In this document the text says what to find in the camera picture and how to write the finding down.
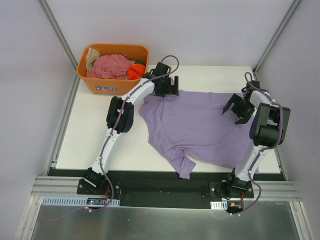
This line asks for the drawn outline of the orange plastic basket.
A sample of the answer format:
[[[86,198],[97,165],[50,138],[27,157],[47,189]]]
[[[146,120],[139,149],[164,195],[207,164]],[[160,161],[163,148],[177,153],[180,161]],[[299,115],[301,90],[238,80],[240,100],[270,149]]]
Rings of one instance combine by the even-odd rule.
[[[102,56],[120,54],[126,56],[128,59],[139,59],[145,62],[145,69],[148,69],[149,50],[143,45],[115,43],[94,43],[88,45],[83,50],[76,72],[80,79],[84,81],[87,88],[94,94],[124,95],[135,87],[141,79],[129,80],[87,77],[86,56],[89,47],[99,51]]]

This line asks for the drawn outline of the purple t-shirt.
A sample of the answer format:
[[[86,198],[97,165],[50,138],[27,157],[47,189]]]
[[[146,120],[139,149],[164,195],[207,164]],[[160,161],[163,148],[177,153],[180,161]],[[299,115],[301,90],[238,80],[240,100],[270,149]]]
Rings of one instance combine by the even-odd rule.
[[[190,179],[194,160],[233,169],[242,163],[252,143],[252,120],[236,124],[232,111],[223,113],[231,93],[180,91],[179,96],[143,99],[139,110],[148,129],[148,142],[175,169]]]

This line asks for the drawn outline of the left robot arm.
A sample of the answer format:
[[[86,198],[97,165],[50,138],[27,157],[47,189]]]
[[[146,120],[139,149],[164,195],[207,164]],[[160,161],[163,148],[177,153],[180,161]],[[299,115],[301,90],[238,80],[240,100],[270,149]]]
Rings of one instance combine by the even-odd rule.
[[[158,97],[178,96],[179,77],[170,77],[176,70],[177,68],[171,69],[163,62],[158,62],[156,67],[145,73],[128,93],[111,99],[106,116],[107,130],[104,142],[97,158],[78,182],[79,195],[103,195],[113,188],[107,172],[116,144],[133,126],[135,105],[151,93]]]

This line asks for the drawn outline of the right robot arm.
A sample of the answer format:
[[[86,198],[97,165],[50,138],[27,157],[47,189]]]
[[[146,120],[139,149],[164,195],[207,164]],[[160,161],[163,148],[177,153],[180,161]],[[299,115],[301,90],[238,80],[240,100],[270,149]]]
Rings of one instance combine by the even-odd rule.
[[[273,100],[266,90],[260,88],[260,83],[248,80],[241,90],[243,96],[233,94],[222,112],[228,109],[238,117],[237,125],[246,124],[254,115],[249,129],[251,143],[243,161],[233,168],[226,182],[217,186],[228,199],[246,196],[252,198],[253,177],[262,159],[274,148],[281,145],[285,139],[291,110],[281,107]]]

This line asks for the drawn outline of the orange-red cloth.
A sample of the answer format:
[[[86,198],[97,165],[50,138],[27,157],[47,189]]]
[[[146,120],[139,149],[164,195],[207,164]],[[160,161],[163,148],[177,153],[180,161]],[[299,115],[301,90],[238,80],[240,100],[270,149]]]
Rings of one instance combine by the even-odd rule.
[[[135,63],[128,68],[127,79],[128,80],[137,80],[141,78],[146,71],[146,66],[140,63]]]

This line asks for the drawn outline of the green cloth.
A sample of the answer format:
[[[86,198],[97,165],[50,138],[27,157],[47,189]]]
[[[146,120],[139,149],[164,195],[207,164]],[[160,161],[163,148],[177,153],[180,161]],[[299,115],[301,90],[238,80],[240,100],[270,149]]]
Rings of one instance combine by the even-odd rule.
[[[141,65],[146,65],[145,62],[143,62],[142,60],[140,59],[133,59],[133,58],[129,58],[130,61],[134,61],[135,64],[141,64]]]

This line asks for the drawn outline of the pink crumpled shirt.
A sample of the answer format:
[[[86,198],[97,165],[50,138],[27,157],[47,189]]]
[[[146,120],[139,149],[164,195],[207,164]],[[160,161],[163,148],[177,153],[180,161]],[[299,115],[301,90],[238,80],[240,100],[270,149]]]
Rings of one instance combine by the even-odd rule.
[[[129,60],[121,54],[103,55],[95,60],[92,70],[86,77],[124,80],[129,67],[134,64],[134,60]]]

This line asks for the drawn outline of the beige cloth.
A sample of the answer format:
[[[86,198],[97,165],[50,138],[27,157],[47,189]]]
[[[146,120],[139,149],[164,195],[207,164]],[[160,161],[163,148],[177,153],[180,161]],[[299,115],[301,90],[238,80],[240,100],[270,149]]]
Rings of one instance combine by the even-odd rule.
[[[88,48],[88,53],[86,55],[86,70],[89,73],[93,67],[96,59],[100,56],[100,52],[92,47]]]

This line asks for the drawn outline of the right aluminium frame post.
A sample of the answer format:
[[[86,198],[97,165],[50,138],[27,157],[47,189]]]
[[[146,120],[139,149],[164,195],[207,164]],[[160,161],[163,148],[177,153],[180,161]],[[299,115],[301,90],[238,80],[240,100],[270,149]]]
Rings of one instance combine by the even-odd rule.
[[[253,75],[256,76],[261,67],[263,66],[265,60],[267,59],[268,55],[272,51],[273,47],[276,45],[277,41],[280,39],[282,36],[283,32],[285,31],[287,25],[293,18],[294,14],[298,10],[299,6],[303,0],[293,0],[288,9],[286,10],[283,18],[279,22],[277,28],[275,29],[272,37],[270,38],[268,44],[266,45],[265,49],[263,50],[257,64],[252,68]]]

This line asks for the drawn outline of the aluminium frame post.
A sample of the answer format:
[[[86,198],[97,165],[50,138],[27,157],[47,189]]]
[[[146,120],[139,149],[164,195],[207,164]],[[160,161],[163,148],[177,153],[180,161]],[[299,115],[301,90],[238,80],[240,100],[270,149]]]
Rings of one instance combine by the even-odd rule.
[[[67,59],[71,63],[72,67],[74,69],[77,68],[78,63],[76,61],[76,58],[74,54],[71,51],[71,48],[46,0],[37,0],[40,8],[42,9],[42,12],[44,13],[49,25],[51,26],[60,46],[62,47],[63,52],[65,53]]]
[[[280,39],[282,36],[283,32],[285,31],[287,25],[293,18],[294,14],[298,10],[299,6],[303,0],[293,0],[288,9],[286,10],[283,18],[279,22],[277,28],[275,29],[272,37],[270,38],[268,44],[266,45],[265,49],[263,50],[257,64],[252,68],[253,75],[256,76],[261,67],[263,66],[265,60],[267,59],[268,55],[272,51],[273,47],[276,45],[277,41]]]

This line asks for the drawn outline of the left aluminium frame post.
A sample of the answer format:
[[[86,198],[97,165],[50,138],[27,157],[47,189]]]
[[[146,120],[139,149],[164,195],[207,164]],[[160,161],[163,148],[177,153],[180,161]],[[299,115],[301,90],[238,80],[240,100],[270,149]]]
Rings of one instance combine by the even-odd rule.
[[[63,52],[65,53],[67,59],[71,63],[72,67],[74,69],[77,68],[78,63],[76,61],[76,58],[74,54],[71,51],[71,48],[46,0],[37,0],[40,8],[42,9],[42,12],[44,13],[49,25],[51,26],[60,46],[62,47]]]

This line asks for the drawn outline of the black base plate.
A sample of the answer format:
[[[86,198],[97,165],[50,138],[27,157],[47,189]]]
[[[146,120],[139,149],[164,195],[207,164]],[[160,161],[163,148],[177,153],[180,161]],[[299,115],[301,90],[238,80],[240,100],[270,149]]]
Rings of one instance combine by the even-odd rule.
[[[211,202],[253,199],[253,186],[230,173],[193,172],[182,179],[175,172],[115,171],[106,175],[88,168],[77,186],[79,195],[103,195],[122,207],[209,209]]]

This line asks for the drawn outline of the aluminium rail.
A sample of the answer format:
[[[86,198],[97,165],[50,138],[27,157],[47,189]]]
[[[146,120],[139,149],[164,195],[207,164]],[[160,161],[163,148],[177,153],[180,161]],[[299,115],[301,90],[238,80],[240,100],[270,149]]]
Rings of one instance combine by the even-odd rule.
[[[75,196],[80,177],[37,176],[32,196]]]

